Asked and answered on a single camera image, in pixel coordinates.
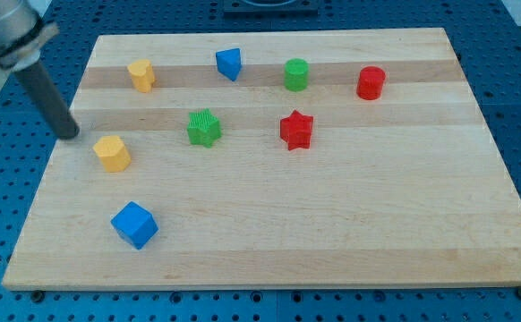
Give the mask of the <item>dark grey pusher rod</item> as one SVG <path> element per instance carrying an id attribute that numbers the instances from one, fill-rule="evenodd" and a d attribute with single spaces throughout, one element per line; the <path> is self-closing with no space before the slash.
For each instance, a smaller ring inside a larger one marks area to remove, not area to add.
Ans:
<path id="1" fill-rule="evenodd" d="M 40 60 L 14 72 L 14 76 L 58 139 L 70 140 L 79 134 L 77 122 Z"/>

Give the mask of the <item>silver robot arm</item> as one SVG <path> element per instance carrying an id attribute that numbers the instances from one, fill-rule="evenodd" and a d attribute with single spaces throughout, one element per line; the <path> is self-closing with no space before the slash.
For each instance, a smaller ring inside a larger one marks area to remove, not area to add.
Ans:
<path id="1" fill-rule="evenodd" d="M 41 63 L 41 49 L 59 33 L 25 0 L 0 0 L 0 69 L 12 72 L 60 140 L 80 131 L 69 107 Z"/>

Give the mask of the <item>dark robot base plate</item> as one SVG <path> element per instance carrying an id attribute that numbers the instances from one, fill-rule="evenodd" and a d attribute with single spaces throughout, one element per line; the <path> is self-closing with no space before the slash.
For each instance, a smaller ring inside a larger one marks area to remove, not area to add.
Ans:
<path id="1" fill-rule="evenodd" d="M 221 0 L 223 13 L 316 13 L 321 0 Z"/>

